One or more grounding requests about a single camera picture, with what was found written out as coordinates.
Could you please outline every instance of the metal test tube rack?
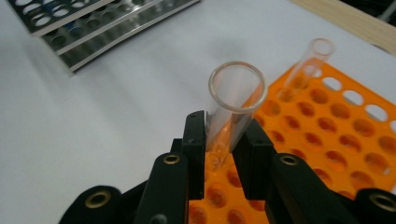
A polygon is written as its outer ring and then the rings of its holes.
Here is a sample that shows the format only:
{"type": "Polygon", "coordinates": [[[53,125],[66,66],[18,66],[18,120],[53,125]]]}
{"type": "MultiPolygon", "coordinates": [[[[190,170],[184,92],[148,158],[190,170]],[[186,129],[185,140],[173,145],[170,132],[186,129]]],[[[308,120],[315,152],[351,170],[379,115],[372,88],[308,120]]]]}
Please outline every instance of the metal test tube rack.
{"type": "Polygon", "coordinates": [[[8,0],[72,71],[200,0],[8,0]]]}

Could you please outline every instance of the test tube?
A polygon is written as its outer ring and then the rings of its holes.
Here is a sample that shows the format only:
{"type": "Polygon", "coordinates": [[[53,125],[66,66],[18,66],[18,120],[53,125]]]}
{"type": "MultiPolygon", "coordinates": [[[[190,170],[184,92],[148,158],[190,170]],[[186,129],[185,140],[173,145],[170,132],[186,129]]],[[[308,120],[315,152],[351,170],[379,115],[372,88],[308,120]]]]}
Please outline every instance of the test tube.
{"type": "Polygon", "coordinates": [[[289,102],[301,90],[305,89],[309,80],[313,78],[324,63],[335,51],[334,44],[324,38],[317,38],[309,43],[302,59],[293,67],[277,97],[289,102]]]}
{"type": "Polygon", "coordinates": [[[229,62],[209,79],[212,105],[206,113],[206,162],[216,172],[227,160],[267,94],[262,72],[249,63],[229,62]]]}

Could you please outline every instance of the wooden edge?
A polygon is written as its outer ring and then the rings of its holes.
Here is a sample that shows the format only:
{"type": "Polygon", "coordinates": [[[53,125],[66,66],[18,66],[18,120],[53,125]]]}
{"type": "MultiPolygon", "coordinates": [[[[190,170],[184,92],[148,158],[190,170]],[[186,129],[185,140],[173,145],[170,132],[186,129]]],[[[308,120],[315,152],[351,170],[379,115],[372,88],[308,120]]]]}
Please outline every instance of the wooden edge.
{"type": "Polygon", "coordinates": [[[338,0],[291,0],[396,56],[396,27],[338,0]]]}

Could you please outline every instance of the white tabletop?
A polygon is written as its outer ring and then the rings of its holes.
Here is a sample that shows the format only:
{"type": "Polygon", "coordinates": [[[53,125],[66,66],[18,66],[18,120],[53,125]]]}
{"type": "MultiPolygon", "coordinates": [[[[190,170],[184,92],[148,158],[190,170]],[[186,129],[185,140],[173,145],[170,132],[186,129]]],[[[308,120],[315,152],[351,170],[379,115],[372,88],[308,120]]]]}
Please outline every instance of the white tabletop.
{"type": "Polygon", "coordinates": [[[0,223],[57,223],[84,190],[122,192],[206,109],[211,71],[245,61],[276,80],[317,37],[330,63],[396,102],[396,58],[290,1],[206,0],[70,77],[0,3],[0,223]]]}

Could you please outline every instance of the test tube rim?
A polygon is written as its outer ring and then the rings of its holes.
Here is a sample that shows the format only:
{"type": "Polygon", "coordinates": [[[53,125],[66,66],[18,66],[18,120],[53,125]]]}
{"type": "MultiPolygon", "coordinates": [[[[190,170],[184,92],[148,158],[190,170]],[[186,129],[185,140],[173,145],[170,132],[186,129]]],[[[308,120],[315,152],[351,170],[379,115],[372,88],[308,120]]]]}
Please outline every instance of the test tube rim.
{"type": "Polygon", "coordinates": [[[260,105],[262,105],[262,103],[264,102],[264,100],[267,96],[268,88],[267,88],[266,76],[257,67],[253,66],[250,63],[246,63],[246,62],[232,61],[232,62],[227,62],[227,63],[220,65],[212,72],[212,74],[210,75],[210,79],[209,79],[209,91],[210,91],[210,94],[212,95],[213,99],[222,107],[224,107],[228,110],[231,110],[237,114],[245,114],[245,113],[255,111],[257,108],[260,107],[260,105]],[[216,94],[215,87],[213,85],[215,77],[219,74],[219,72],[222,69],[229,67],[229,66],[236,66],[236,65],[243,66],[243,67],[246,67],[247,69],[249,69],[252,73],[257,75],[257,77],[260,79],[260,82],[262,83],[262,87],[263,87],[262,96],[253,105],[246,106],[246,107],[236,107],[236,106],[228,105],[228,104],[224,103],[219,98],[219,96],[216,94]]]}

